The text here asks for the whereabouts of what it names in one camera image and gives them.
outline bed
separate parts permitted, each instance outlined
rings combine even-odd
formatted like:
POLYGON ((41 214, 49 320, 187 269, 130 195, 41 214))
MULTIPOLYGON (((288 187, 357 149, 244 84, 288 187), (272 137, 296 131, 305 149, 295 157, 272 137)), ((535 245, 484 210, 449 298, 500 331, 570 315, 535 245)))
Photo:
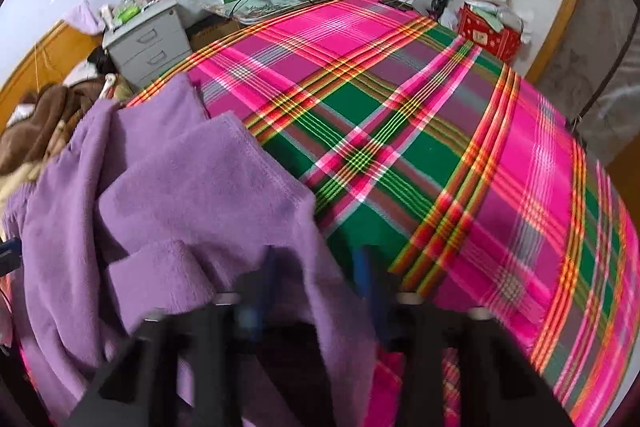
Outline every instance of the bed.
MULTIPOLYGON (((404 290, 490 308, 574 423, 601 423, 638 337, 638 236, 604 168, 511 68, 418 14, 335 0, 214 42, 129 107, 178 72, 311 188, 347 277, 373 244, 404 290)), ((453 425, 453 354, 445 375, 453 425)), ((380 352, 367 426, 391 423, 400 383, 380 352)))

